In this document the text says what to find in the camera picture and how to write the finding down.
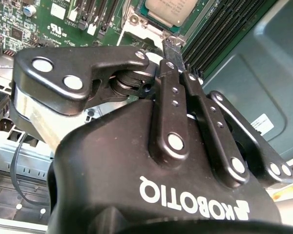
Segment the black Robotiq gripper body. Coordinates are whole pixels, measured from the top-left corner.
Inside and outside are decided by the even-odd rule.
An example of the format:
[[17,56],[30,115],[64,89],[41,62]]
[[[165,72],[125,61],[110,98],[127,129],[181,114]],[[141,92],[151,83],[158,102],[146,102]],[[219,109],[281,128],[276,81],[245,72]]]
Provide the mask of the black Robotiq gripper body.
[[254,176],[222,181],[197,121],[189,155],[149,154],[153,101],[139,100],[69,133],[48,180],[50,234],[293,234]]

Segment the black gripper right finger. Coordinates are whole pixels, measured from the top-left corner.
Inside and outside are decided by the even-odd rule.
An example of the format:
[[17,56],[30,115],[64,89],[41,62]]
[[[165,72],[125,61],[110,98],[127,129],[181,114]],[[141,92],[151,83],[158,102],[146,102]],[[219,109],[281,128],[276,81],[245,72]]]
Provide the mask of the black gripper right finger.
[[220,92],[204,93],[197,75],[186,68],[179,47],[172,49],[172,56],[216,177],[231,188],[245,185],[251,176],[265,189],[292,184],[293,170],[276,150]]

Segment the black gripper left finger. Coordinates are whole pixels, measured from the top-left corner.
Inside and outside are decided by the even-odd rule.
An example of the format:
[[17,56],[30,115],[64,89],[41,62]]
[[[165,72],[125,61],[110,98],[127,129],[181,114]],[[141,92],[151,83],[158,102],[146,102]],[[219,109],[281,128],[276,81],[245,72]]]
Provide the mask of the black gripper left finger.
[[[85,163],[100,158],[136,155],[127,144],[134,131],[154,160],[180,163],[189,156],[185,88],[173,57],[164,47],[159,63],[134,46],[57,47],[24,49],[14,58],[12,114],[22,130],[44,140],[58,157]],[[122,101],[127,90],[118,83],[138,86],[141,100],[112,114],[112,123],[83,126],[85,109]],[[134,130],[127,122],[137,122]]]

